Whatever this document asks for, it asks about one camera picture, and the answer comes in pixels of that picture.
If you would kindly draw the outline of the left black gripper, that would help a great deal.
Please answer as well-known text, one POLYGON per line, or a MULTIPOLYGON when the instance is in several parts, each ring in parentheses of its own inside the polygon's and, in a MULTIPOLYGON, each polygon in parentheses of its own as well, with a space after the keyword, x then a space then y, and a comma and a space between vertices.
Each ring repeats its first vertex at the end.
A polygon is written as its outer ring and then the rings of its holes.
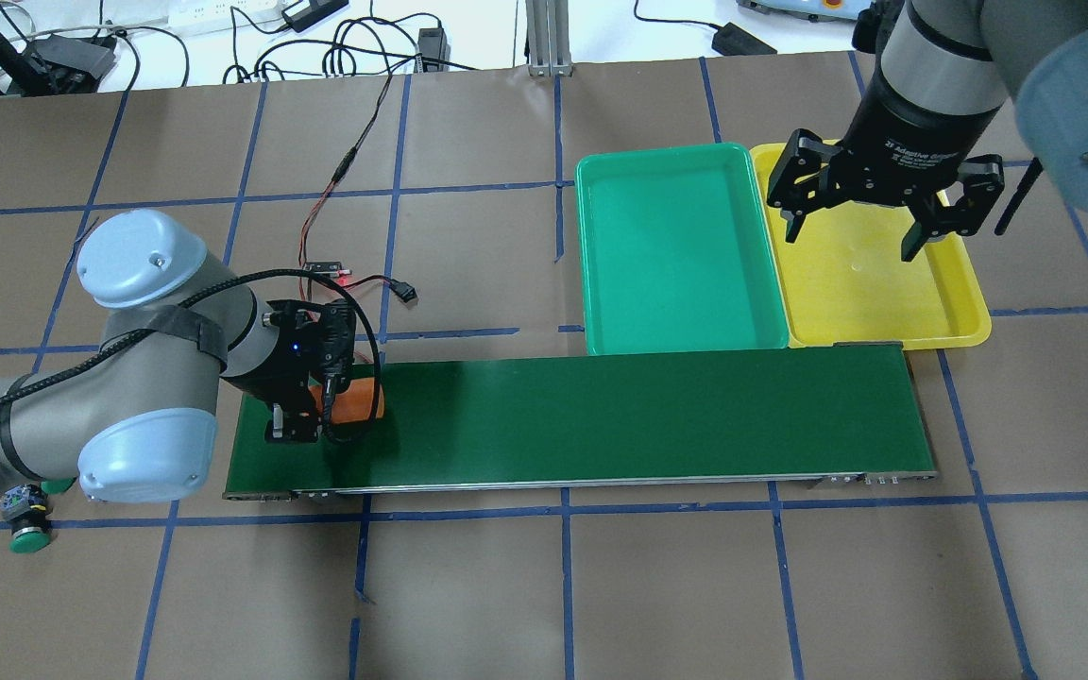
POLYGON ((333 412, 351 382, 355 335, 357 310, 343 298, 259 304, 246 335, 228 350, 221 379, 271 406, 265 442, 280 445, 314 443, 314 413, 284 408, 316 408, 308 390, 316 379, 321 383, 321 434, 333 445, 348 445, 350 436, 338 433, 333 412))

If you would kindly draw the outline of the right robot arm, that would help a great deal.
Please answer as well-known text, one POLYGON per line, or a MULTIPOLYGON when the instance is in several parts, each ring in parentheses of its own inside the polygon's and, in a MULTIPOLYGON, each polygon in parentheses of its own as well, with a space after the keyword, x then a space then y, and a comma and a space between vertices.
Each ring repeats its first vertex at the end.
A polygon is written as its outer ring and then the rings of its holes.
POLYGON ((795 129, 774 164, 786 242, 846 202, 907 208, 904 262, 973 235, 1005 188, 1001 156, 973 147, 1006 103, 1033 161, 997 235, 1040 174, 1088 212, 1088 1, 874 1, 852 44, 874 73, 849 129, 837 143, 795 129))

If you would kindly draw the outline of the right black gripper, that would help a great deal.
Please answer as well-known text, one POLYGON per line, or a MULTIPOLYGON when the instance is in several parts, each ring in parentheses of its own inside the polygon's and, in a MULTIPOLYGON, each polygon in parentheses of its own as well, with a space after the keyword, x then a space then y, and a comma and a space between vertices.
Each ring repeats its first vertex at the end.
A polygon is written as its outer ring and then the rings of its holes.
POLYGON ((871 87, 838 141, 795 129, 767 180, 767 205, 786 219, 786 244, 798 242, 811 213, 846 202, 907 208, 903 263, 949 232, 973 235, 1005 188, 1001 156, 972 154, 996 114, 925 110, 890 87, 871 87))

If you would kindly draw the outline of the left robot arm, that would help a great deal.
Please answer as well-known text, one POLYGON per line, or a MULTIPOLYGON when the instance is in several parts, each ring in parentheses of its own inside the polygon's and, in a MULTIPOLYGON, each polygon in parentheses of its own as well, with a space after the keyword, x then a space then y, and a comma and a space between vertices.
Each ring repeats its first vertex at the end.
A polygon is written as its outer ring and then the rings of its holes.
POLYGON ((349 383, 351 297, 260 301, 165 212, 107 219, 75 272, 109 313, 102 345, 60 373, 0 379, 0 498, 74 479, 94 500, 185 499, 211 469, 220 383, 311 429, 349 383))

